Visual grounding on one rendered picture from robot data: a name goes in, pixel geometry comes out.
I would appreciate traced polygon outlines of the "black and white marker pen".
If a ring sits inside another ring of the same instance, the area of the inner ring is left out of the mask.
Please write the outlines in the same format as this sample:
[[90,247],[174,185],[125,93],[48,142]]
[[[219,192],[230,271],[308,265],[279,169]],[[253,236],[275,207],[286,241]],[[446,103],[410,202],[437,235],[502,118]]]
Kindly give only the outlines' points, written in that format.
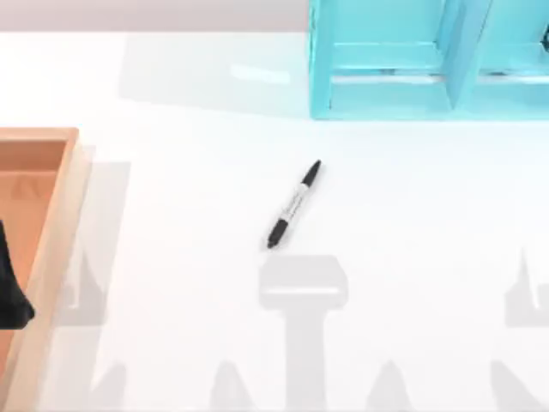
[[277,222],[274,224],[267,237],[267,248],[275,248],[283,239],[286,230],[292,222],[294,216],[297,214],[302,202],[305,199],[305,195],[312,187],[317,174],[321,168],[322,161],[315,161],[305,176],[301,179],[296,191],[293,193],[288,205],[282,210]]

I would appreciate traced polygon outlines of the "light blue rack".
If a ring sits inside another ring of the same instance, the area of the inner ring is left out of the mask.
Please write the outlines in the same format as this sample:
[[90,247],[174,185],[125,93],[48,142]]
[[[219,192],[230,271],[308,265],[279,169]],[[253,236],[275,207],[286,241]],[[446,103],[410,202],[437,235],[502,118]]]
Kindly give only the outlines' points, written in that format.
[[308,0],[309,111],[549,120],[549,0]]

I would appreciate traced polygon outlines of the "shallow salmon-coloured box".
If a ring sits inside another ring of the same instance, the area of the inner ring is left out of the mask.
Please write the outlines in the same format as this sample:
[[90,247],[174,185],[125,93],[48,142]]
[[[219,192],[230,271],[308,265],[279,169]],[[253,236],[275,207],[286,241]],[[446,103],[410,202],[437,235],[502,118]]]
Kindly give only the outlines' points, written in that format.
[[0,412],[34,412],[92,154],[76,128],[0,127],[0,221],[35,316],[0,330]]

